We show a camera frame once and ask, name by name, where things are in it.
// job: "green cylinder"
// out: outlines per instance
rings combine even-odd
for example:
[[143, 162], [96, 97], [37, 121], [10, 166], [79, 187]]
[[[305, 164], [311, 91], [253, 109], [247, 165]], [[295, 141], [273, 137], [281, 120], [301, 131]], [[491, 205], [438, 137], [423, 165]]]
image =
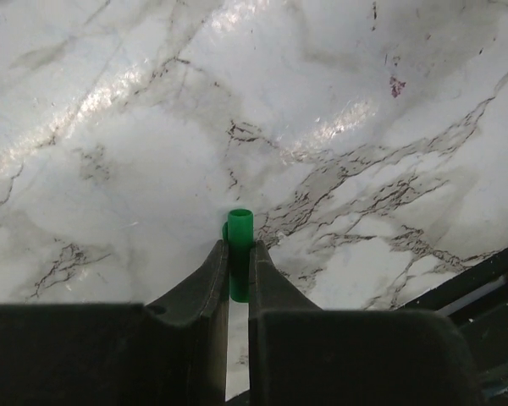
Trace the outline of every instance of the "green cylinder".
[[231, 298], [248, 303], [248, 266], [254, 245], [254, 215], [250, 210], [237, 209], [228, 213], [223, 237], [229, 246], [229, 292]]

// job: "marble surface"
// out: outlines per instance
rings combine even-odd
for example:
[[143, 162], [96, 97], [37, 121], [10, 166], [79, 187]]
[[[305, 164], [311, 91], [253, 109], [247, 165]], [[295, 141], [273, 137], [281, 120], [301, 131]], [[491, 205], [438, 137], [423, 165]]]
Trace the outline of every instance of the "marble surface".
[[507, 247], [508, 0], [0, 0], [0, 302], [155, 299], [239, 206], [324, 308]]

